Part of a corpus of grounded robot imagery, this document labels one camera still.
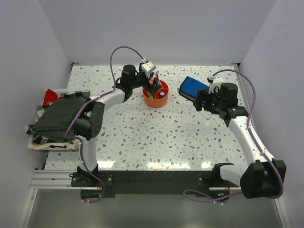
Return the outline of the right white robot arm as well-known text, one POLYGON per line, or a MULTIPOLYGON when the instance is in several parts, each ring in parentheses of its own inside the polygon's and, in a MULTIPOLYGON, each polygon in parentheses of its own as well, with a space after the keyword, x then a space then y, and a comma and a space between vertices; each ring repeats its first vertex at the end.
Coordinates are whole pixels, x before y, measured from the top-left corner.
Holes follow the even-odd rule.
POLYGON ((239 186, 248 198, 278 198, 283 193, 286 164, 266 149, 250 123, 245 107, 238 105, 238 87, 222 83, 210 90, 199 90, 193 102, 197 111, 218 114, 239 143, 247 168, 219 163, 213 168, 212 182, 221 187, 228 181, 239 186))

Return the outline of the pink capped glitter tube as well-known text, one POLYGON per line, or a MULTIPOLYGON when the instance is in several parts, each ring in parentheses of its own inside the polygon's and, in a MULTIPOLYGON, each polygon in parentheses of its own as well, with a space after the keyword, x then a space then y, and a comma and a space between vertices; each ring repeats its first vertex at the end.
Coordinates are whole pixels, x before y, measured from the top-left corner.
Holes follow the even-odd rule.
POLYGON ((158 77, 153 75, 152 80, 150 81, 151 87, 149 91, 154 94, 159 89, 158 77))

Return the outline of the orange round organizer container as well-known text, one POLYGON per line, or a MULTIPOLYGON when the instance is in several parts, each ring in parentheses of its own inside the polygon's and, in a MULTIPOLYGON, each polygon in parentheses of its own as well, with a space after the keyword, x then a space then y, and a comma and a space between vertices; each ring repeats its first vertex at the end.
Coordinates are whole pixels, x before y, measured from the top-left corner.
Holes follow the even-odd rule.
POLYGON ((143 94, 143 98, 144 98, 144 101, 145 103, 149 106, 149 107, 155 107, 155 108, 158 108, 158 107, 162 107, 164 106, 166 103, 167 103, 167 100, 168 100, 168 97, 169 97, 169 87, 168 85, 161 80, 161 84, 162 84, 162 88, 159 89, 154 95, 154 99, 150 99, 148 97, 148 92, 143 89, 142 90, 142 94, 143 94), (163 98, 159 98, 159 94, 160 92, 164 92, 165 93, 165 96, 163 98))

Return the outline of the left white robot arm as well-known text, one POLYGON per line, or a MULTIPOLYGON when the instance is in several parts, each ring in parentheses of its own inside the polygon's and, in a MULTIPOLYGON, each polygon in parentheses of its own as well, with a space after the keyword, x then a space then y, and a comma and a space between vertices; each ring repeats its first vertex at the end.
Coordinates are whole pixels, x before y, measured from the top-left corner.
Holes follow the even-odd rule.
POLYGON ((136 69, 133 65, 125 65, 121 76, 114 80, 113 89, 96 97, 84 98, 80 108, 69 128, 72 128, 75 138, 79 140, 80 165, 77 171, 84 171, 82 182, 94 186, 98 182, 98 163, 95 151, 95 137, 101 131, 105 111, 111 107, 126 102, 133 90, 143 88, 151 95, 161 89, 157 79, 153 79, 156 66, 150 61, 141 63, 136 69))

